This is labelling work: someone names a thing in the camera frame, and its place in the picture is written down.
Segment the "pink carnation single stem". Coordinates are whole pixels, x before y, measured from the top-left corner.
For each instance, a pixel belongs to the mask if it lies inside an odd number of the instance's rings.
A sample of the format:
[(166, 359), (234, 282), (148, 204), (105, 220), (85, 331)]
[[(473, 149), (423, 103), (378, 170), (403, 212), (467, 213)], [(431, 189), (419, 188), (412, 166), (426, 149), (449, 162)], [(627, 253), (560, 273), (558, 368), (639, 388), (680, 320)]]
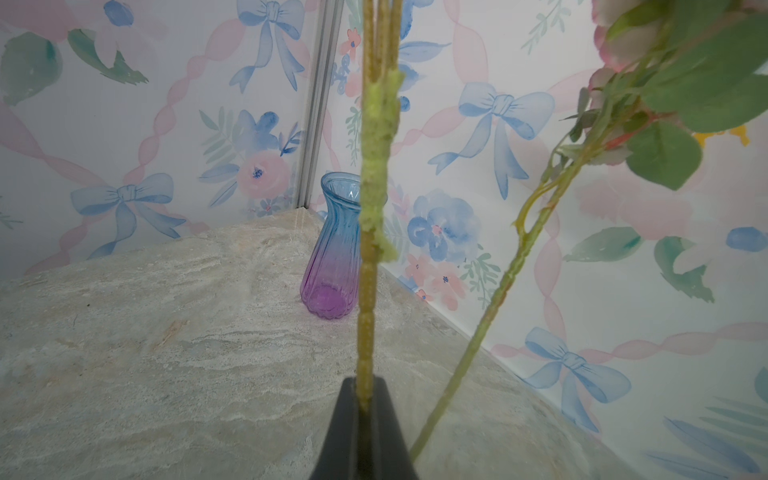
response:
[(603, 61), (571, 130), (514, 221), (517, 251), (459, 364), (411, 448), (420, 456), (466, 376), (546, 223), (586, 167), (625, 165), (676, 191), (699, 169), (701, 134), (741, 126), (767, 108), (763, 1), (596, 1)]

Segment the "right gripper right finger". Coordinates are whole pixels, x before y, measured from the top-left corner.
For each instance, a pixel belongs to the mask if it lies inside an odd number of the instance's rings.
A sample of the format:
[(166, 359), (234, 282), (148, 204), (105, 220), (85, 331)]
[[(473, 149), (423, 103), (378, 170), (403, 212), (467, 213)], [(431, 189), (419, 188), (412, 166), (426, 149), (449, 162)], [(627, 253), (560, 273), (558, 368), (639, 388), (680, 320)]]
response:
[(376, 480), (418, 480), (386, 381), (374, 377), (371, 457)]

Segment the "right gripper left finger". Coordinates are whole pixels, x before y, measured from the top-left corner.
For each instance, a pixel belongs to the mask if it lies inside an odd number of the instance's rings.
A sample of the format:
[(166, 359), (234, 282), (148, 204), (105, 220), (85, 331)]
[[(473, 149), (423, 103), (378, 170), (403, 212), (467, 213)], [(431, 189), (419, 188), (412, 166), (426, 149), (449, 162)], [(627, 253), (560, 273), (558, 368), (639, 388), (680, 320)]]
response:
[(358, 478), (359, 406), (355, 378), (345, 378), (310, 480)]

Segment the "orange poppy flower stem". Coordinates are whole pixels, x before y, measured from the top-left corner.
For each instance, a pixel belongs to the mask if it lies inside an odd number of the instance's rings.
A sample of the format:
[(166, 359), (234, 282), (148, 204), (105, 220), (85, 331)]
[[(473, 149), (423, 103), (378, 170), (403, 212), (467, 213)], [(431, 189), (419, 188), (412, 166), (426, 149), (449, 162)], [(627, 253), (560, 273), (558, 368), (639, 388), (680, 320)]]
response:
[(395, 258), (383, 230), (387, 202), (388, 161), (399, 128), (401, 1), (363, 3), (363, 91), (359, 224), (361, 230), (357, 320), (356, 396), (369, 413), (374, 393), (373, 354), (378, 265)]

